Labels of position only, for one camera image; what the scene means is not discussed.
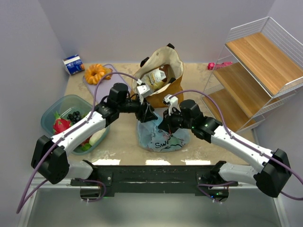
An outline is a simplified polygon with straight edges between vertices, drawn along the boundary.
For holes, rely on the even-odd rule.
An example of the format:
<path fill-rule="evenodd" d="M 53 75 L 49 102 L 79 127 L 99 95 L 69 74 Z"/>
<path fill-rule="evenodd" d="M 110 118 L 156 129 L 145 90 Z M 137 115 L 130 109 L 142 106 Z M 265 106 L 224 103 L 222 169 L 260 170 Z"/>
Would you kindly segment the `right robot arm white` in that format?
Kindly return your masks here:
<path fill-rule="evenodd" d="M 282 192 L 292 175 L 286 152 L 260 147 L 239 136 L 215 118 L 204 116 L 193 100 L 179 103 L 175 96 L 168 95 L 163 102 L 168 109 L 158 126 L 160 130 L 175 133 L 179 129 L 188 129 L 197 138 L 222 147 L 247 162 L 247 165 L 224 161 L 216 164 L 210 174 L 211 182 L 252 184 L 273 198 Z"/>

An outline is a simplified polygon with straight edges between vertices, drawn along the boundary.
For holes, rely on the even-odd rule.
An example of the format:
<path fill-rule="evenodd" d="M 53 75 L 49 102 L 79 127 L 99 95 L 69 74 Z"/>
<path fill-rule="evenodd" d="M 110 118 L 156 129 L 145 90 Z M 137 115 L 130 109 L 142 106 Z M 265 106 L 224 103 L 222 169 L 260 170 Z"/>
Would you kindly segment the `brown white chips bag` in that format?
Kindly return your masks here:
<path fill-rule="evenodd" d="M 172 80 L 174 80 L 175 74 L 169 65 L 162 65 L 154 70 L 145 73 L 141 77 L 141 81 L 147 84 L 153 92 L 161 89 Z"/>

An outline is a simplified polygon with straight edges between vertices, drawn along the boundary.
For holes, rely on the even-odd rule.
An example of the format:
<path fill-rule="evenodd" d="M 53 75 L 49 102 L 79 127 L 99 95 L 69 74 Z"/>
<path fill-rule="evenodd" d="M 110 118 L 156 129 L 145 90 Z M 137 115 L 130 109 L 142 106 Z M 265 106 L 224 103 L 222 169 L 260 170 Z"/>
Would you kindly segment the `brown Trader Joe's tote bag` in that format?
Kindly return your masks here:
<path fill-rule="evenodd" d="M 175 47 L 168 44 L 157 49 L 140 63 L 134 77 L 149 86 L 151 94 L 146 100 L 155 109 L 164 108 L 163 99 L 183 90 L 181 81 L 184 64 Z"/>

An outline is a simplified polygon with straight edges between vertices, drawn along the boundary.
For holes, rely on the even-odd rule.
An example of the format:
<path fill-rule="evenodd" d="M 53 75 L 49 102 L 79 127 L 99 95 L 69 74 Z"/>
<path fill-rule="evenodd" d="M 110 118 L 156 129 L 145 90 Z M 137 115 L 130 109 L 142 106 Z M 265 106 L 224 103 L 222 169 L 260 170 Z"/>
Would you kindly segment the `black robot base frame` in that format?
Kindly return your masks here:
<path fill-rule="evenodd" d="M 224 201 L 229 187 L 238 182 L 223 180 L 219 168 L 224 164 L 189 166 L 94 166 L 87 180 L 72 179 L 71 186 L 80 186 L 83 199 L 96 199 L 117 193 L 160 193 L 209 195 Z"/>

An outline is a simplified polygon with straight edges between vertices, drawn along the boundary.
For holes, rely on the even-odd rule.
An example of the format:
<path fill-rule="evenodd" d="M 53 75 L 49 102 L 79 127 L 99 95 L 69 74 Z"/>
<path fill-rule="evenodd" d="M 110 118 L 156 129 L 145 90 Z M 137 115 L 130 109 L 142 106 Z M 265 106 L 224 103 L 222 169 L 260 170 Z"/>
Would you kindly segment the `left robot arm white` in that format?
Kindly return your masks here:
<path fill-rule="evenodd" d="M 93 165 L 87 161 L 72 163 L 71 154 L 85 139 L 108 127 L 120 113 L 134 113 L 140 122 L 156 120 L 154 109 L 146 97 L 151 90 L 148 85 L 137 86 L 137 97 L 128 97 L 128 87 L 115 83 L 104 101 L 93 107 L 82 120 L 52 138 L 42 136 L 37 140 L 31 166 L 52 184 L 64 178 L 87 179 L 92 174 Z"/>

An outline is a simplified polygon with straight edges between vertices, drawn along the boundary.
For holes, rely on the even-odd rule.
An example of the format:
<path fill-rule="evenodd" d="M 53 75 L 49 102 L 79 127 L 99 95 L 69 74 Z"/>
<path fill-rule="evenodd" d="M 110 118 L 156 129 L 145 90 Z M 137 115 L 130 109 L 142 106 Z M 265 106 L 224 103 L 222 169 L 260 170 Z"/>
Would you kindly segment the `light blue plastic bag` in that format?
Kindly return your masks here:
<path fill-rule="evenodd" d="M 156 114 L 157 120 L 137 124 L 139 146 L 152 152 L 172 152 L 183 148 L 190 142 L 190 135 L 186 129 L 178 129 L 170 134 L 158 128 L 163 118 Z"/>

